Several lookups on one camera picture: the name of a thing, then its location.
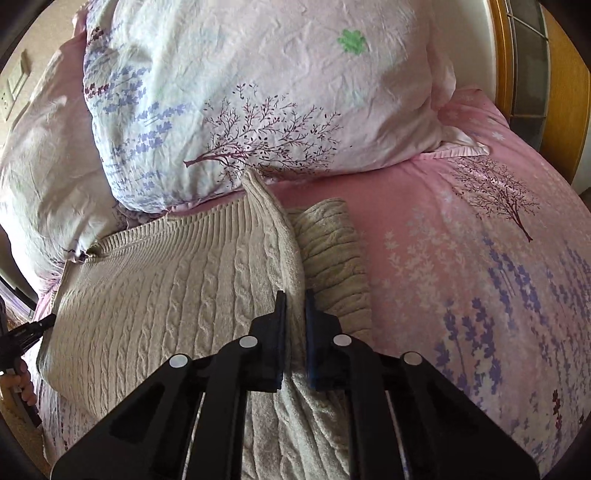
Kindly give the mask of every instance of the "folded cloth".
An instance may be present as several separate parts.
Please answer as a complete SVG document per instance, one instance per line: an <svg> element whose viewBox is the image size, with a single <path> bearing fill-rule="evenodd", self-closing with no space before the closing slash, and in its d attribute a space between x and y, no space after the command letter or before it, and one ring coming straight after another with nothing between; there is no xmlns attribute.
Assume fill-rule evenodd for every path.
<svg viewBox="0 0 591 480"><path fill-rule="evenodd" d="M345 203L287 214L254 173L247 195L210 212L162 218L112 235L69 265L56 326L38 357L58 392L101 418L175 353L217 352L288 297L287 369L278 394L247 405L243 475L348 478L348 426L336 395L310 392L304 372L304 265L318 305L367 338L369 287Z"/></svg>

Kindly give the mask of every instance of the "finger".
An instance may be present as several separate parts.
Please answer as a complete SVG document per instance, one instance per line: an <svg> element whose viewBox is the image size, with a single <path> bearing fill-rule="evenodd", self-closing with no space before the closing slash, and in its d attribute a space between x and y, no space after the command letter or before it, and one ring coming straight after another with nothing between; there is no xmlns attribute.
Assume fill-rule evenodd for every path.
<svg viewBox="0 0 591 480"><path fill-rule="evenodd" d="M27 405L32 407L35 403L37 403L37 395L33 394L31 397L26 401Z"/></svg>
<svg viewBox="0 0 591 480"><path fill-rule="evenodd" d="M27 365L27 362L25 362L24 360L21 360L20 366L19 366L19 373L23 374L25 372L29 371L29 366Z"/></svg>
<svg viewBox="0 0 591 480"><path fill-rule="evenodd" d="M31 383L31 373L29 371L22 373L20 377L21 381L18 383L18 385L21 388L25 388L29 383Z"/></svg>
<svg viewBox="0 0 591 480"><path fill-rule="evenodd" d="M24 401L28 402L28 400L33 395L33 384L29 383L26 387L22 389L21 397Z"/></svg>

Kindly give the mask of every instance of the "pink bed sheet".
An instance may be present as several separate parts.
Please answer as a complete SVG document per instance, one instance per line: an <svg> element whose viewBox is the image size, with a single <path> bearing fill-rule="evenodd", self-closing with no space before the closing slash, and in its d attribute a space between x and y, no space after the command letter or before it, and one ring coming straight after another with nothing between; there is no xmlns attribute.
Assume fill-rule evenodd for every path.
<svg viewBox="0 0 591 480"><path fill-rule="evenodd" d="M440 119L490 155L435 152L273 190L287 208L347 201L376 349L420 352L545 473L591 410L591 215L481 91L456 92ZM48 386L40 401L59 456L94 420Z"/></svg>

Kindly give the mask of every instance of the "light switch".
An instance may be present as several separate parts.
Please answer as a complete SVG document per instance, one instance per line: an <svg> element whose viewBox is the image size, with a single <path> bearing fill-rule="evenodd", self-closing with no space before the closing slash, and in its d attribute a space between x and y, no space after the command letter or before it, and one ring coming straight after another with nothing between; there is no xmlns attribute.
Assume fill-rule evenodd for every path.
<svg viewBox="0 0 591 480"><path fill-rule="evenodd" d="M21 53L21 58L8 76L8 87L10 88L14 100L16 100L18 94L21 93L22 86L25 84L27 78L29 78L29 69L27 66L27 58L23 51Z"/></svg>
<svg viewBox="0 0 591 480"><path fill-rule="evenodd" d="M0 83L0 112L2 113L2 118L6 120L8 115L10 115L10 110L12 110L12 106L14 105L14 98L12 97L12 93L10 91L10 87L8 86L8 82L1 82Z"/></svg>

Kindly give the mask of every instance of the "wooden bed frame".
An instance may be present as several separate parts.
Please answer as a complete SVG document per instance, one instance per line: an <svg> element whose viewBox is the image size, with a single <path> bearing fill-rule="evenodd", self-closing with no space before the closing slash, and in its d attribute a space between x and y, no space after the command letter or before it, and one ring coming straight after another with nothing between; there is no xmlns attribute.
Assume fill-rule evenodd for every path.
<svg viewBox="0 0 591 480"><path fill-rule="evenodd" d="M496 105L511 119L515 100L515 49L505 0L489 0L497 50ZM540 154L572 183L589 129L591 77L574 44L541 7L550 47L550 92Z"/></svg>

